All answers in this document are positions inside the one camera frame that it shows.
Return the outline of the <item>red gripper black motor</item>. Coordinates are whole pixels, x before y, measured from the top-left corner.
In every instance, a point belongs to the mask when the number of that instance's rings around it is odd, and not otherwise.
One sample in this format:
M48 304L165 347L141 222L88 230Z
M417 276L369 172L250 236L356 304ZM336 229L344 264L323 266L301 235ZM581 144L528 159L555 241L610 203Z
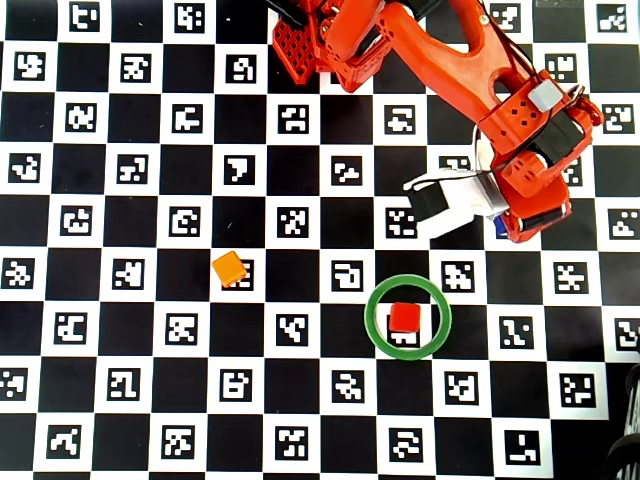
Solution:
M579 157L579 153L572 153L548 167L545 158L534 151L522 151L513 157L494 155L492 172L508 204L501 219L509 240L526 242L571 214L563 172Z

